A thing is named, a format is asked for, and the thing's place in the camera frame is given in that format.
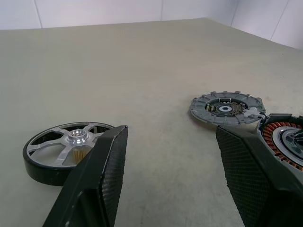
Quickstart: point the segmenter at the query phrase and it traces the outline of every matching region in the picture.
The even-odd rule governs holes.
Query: concrete floor
[[[0,226],[40,227],[60,187],[22,148],[68,122],[129,126],[115,227],[242,227],[211,125],[188,114],[216,90],[303,113],[303,54],[207,19],[0,31]]]

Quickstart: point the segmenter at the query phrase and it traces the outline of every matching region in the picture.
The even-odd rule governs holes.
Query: wheel
[[[94,147],[98,137],[112,128],[98,122],[76,122],[35,135],[23,148],[28,175],[44,184],[63,186],[71,170]]]

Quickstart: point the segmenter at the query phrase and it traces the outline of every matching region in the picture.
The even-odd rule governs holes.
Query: black tire
[[[61,125],[58,125],[57,127],[69,125],[69,124],[70,123],[61,124]],[[114,128],[113,126],[111,126],[109,124],[104,124],[104,123],[102,123],[102,124],[108,126],[108,129]],[[65,180],[67,179],[70,172],[74,169],[74,167],[44,166],[40,163],[33,161],[27,155],[27,146],[29,145],[31,140],[43,132],[40,132],[37,135],[33,136],[23,147],[23,159],[24,159],[27,174],[31,178],[33,178],[35,181],[38,181],[40,183],[53,185],[53,186],[63,186],[65,183]]]

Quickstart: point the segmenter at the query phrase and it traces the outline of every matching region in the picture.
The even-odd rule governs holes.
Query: aluminum rim
[[[74,129],[74,130],[67,130],[70,127],[79,127],[83,126],[81,129]],[[97,133],[98,129],[104,129],[103,132]],[[34,162],[39,163],[44,166],[49,167],[74,167],[77,164],[74,165],[64,165],[64,162],[71,151],[75,150],[75,148],[86,148],[86,149],[92,149],[95,146],[95,142],[97,141],[97,138],[101,136],[106,130],[112,129],[113,127],[107,124],[102,124],[98,122],[77,122],[77,123],[69,123],[64,125],[59,125],[53,128],[50,128],[37,136],[35,136],[33,139],[30,140],[27,146],[27,156]],[[54,132],[57,134],[61,134],[62,136],[58,139],[54,140],[47,140],[43,141],[42,143],[35,144],[35,142],[43,138],[43,136],[47,136],[47,134]],[[41,163],[37,161],[35,158],[32,157],[32,154],[34,152],[39,152],[44,148],[48,148],[51,146],[57,146],[61,145],[64,148],[60,152],[57,159],[52,162],[51,165],[46,165],[44,163]]]
[[[288,141],[291,135],[299,131],[300,129],[295,127],[279,127],[273,131],[272,139],[276,147],[291,161],[296,164],[303,166],[303,160],[300,159],[297,155],[295,155],[296,144],[294,142]]]

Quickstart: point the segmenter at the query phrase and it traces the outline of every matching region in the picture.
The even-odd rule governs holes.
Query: copper winding
[[[265,140],[265,142],[268,144],[268,146],[274,151],[275,156],[281,159],[281,161],[285,161],[289,164],[291,164],[293,167],[303,171],[303,166],[299,166],[298,164],[292,162],[289,160],[287,157],[285,157],[282,152],[275,146],[273,140],[272,140],[272,133],[275,129],[283,127],[283,126],[288,126],[288,127],[294,127],[301,129],[302,126],[294,123],[288,123],[288,122],[274,122],[271,124],[266,125],[266,127],[262,131],[262,136]]]

